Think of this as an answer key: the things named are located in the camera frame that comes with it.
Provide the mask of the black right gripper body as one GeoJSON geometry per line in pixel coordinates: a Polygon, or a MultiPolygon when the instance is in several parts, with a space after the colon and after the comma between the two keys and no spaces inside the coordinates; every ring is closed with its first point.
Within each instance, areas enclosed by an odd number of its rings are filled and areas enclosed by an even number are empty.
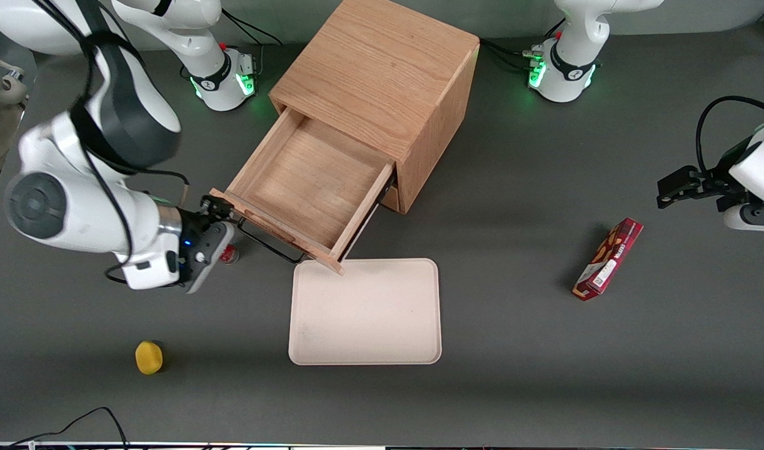
{"type": "Polygon", "coordinates": [[[180,211],[179,282],[201,283],[231,243],[231,223],[211,220],[201,212],[180,211]]]}

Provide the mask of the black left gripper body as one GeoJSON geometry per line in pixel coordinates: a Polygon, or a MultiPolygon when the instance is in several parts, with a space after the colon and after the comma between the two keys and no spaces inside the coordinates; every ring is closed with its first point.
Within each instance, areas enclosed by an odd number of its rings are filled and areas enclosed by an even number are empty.
{"type": "Polygon", "coordinates": [[[748,193],[736,179],[731,176],[730,169],[748,154],[752,137],[746,137],[723,154],[719,162],[713,168],[706,168],[704,162],[704,150],[701,137],[695,140],[696,161],[700,168],[700,193],[695,199],[704,199],[712,196],[724,197],[730,201],[748,201],[751,194],[748,193]]]}

